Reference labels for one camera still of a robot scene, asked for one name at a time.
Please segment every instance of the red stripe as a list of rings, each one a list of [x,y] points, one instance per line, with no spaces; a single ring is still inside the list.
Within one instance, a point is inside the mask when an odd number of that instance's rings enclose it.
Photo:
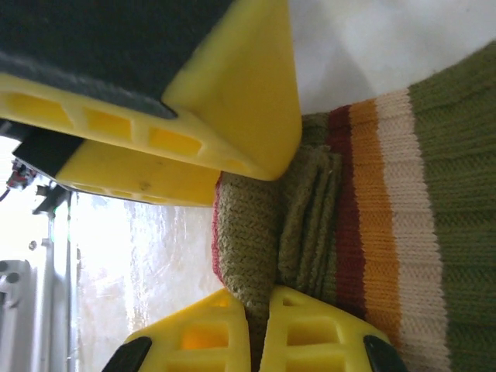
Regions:
[[[217,275],[219,280],[224,284],[222,279],[222,273],[219,266],[219,199],[220,199],[220,188],[222,182],[222,173],[220,174],[217,184],[215,185],[215,201],[214,201],[214,216],[212,223],[212,268],[214,274]]]
[[[343,157],[343,183],[337,205],[336,226],[336,302],[337,306],[359,318],[365,318],[363,272],[365,257],[360,240],[360,218],[353,186],[353,149],[351,144],[350,106],[329,115],[327,144]]]

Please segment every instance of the screw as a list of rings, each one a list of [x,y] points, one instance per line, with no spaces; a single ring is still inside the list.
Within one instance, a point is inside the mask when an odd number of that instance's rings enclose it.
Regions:
[[[7,283],[10,284],[17,283],[20,278],[21,276],[17,273],[10,273],[9,275],[7,275]]]

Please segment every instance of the white stripe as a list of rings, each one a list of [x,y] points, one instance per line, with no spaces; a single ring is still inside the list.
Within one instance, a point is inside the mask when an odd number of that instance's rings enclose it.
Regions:
[[[408,90],[376,100],[399,268],[401,352],[410,370],[450,370],[443,264]]]

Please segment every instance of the knitted fabric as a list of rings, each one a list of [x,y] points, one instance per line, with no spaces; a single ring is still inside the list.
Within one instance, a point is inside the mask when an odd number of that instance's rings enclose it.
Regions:
[[[496,43],[304,121],[281,180],[217,185],[214,270],[246,306],[253,369],[277,282],[383,330],[412,371],[494,370]]]

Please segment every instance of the yellow plastic block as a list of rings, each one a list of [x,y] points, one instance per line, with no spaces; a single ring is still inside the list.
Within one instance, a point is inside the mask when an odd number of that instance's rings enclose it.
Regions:
[[[274,289],[260,371],[371,372],[363,338],[372,325],[290,288]]]
[[[164,87],[162,100],[177,119],[9,74],[0,74],[0,117],[273,180],[301,138],[294,68],[288,1],[237,0]]]
[[[130,336],[150,337],[139,372],[248,372],[250,341],[243,305],[221,290]]]
[[[114,198],[212,206],[219,171],[86,140],[56,179],[76,190]]]

